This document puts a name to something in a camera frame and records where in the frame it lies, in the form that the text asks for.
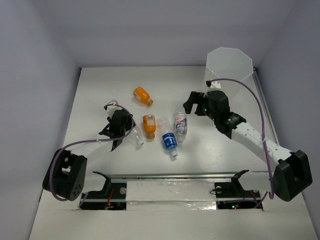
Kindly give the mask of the clear bottle green label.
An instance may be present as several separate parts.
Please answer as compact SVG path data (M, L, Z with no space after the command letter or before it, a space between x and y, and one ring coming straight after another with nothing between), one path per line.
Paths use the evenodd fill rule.
M142 133L138 125L135 124L130 134L128 135L128 141L131 145L135 146L137 149L144 145L144 140L142 138Z

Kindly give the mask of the orange juice bottle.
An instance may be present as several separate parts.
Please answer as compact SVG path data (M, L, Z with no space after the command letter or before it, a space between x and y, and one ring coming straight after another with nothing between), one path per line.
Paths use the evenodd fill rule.
M133 96L142 104L147 105L150 107L154 101L151 99L149 93L144 90L141 86L138 86L134 91L133 91Z
M148 139L155 138L156 132L156 119L154 115L144 115L142 117L144 132L146 133L146 137Z

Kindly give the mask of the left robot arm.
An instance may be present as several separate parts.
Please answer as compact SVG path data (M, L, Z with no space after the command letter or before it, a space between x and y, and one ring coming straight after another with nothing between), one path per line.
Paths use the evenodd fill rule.
M133 115L124 109L115 110L97 138L70 143L58 149L42 182L45 191L60 201L74 201L82 193L87 163L114 151L135 126Z

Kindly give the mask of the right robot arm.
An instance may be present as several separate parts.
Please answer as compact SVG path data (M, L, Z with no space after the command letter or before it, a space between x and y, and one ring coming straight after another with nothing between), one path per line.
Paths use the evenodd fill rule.
M246 147L267 165L267 172L245 169L236 173L230 183L235 196L258 190L274 193L289 202L312 184L307 154L286 149L266 138L264 132L259 133L244 117L230 110L229 99L223 91L193 91L183 104L187 114L191 113L193 105L197 105L196 115L209 117L221 134Z

